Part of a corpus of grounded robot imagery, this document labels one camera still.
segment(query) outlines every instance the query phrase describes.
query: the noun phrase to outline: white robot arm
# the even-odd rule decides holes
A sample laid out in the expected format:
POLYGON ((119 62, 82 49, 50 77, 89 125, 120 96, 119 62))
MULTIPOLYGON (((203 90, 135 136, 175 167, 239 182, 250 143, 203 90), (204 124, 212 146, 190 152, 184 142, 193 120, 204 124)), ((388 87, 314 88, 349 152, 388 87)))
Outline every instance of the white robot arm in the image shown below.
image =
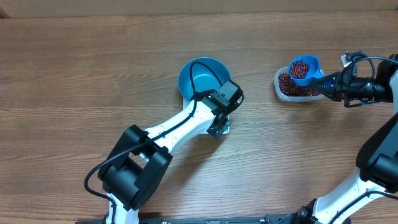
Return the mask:
POLYGON ((109 162, 98 172, 110 198, 106 223, 138 224, 138 209, 159 186, 173 158, 170 153, 204 131, 218 139, 230 126, 228 115, 240 106, 243 91, 228 80, 217 91, 197 95, 168 121, 145 131, 133 125, 120 137, 106 160, 109 162), (147 161, 144 168, 129 158, 129 150, 147 161))
POLYGON ((277 224, 349 224, 349 216, 379 197, 390 197, 398 191, 398 55, 391 55, 377 68, 377 76, 357 78, 351 62, 367 60, 356 52, 342 56, 345 69, 310 84, 333 101, 345 101, 346 107, 364 106, 378 102, 393 103, 393 117, 361 148, 356 158, 357 168, 328 195, 312 200, 298 212, 285 216, 277 224))

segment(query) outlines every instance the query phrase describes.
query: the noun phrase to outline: plastic container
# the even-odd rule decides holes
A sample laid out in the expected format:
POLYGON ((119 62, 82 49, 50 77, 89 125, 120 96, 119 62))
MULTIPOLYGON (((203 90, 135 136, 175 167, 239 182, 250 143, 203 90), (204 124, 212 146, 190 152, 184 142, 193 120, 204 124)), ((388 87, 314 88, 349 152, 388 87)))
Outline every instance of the plastic container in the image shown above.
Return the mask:
POLYGON ((278 72, 275 74, 275 79, 274 79, 274 84, 275 84, 275 92, 276 96, 278 97, 278 100, 284 103, 300 103, 300 102, 308 102, 308 101, 314 101, 314 100, 320 100, 324 96, 318 95, 318 96, 286 96, 283 94, 279 88, 279 75, 282 73, 288 73, 289 68, 288 67, 283 67, 278 70, 278 72))

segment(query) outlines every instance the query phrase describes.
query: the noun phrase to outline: blue scoop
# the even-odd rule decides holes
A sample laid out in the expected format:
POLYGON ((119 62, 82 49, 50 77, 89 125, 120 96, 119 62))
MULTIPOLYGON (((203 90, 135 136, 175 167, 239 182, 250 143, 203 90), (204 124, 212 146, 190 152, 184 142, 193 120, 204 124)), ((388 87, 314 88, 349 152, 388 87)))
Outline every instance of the blue scoop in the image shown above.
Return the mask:
MULTIPOLYGON (((193 95, 189 69, 192 62, 196 61, 204 63, 211 68, 220 79, 221 83, 225 83, 227 80, 231 79, 228 69, 220 61, 209 57, 193 59, 184 65, 184 67, 181 69, 180 75, 178 76, 178 89, 180 90, 181 95, 188 101, 190 101, 193 95)), ((214 75, 206 67, 200 64, 195 64, 193 66, 192 76, 197 92, 212 89, 219 90, 221 87, 214 75)))
POLYGON ((325 77, 325 75, 321 73, 321 64, 315 55, 302 55, 294 59, 289 65, 289 76, 292 81, 299 86, 308 86, 310 82, 314 81, 315 79, 325 77), (303 79, 294 78, 290 74, 290 68, 292 64, 299 61, 303 61, 310 66, 310 70, 303 79))

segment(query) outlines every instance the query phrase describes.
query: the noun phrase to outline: wood grain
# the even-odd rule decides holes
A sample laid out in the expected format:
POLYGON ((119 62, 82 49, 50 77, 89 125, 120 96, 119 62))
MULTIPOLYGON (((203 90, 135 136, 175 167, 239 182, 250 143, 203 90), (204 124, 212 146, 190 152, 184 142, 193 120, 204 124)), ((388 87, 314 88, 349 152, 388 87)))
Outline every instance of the wood grain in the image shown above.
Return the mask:
MULTIPOLYGON (((178 73, 196 57, 222 61, 246 99, 228 135, 197 136, 174 153, 142 214, 296 211, 353 171, 392 105, 280 103, 275 72, 302 54, 317 55, 325 73, 341 70, 346 50, 396 54, 397 19, 380 11, 0 20, 0 223, 101 218, 108 204, 85 192, 86 173, 128 126, 181 110, 178 73)), ((101 189, 96 178, 90 185, 101 189)), ((353 221, 397 223, 397 209, 379 199, 353 221)))
POLYGON ((394 10, 396 0, 0 0, 11 18, 394 10))

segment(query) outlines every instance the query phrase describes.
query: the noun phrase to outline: red beans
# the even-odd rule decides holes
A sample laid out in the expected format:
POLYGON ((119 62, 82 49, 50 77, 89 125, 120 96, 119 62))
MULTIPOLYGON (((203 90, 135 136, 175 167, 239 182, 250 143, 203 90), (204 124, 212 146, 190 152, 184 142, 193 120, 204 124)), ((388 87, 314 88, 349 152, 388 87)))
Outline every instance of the red beans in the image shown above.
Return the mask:
POLYGON ((290 79, 289 74, 282 73, 278 77, 279 88, 283 94, 286 96, 317 96, 319 92, 312 90, 305 86, 296 85, 292 79, 290 79))
POLYGON ((303 61, 294 62, 292 66, 290 66, 290 75, 293 78, 303 79, 305 78, 309 70, 310 70, 309 64, 303 61))

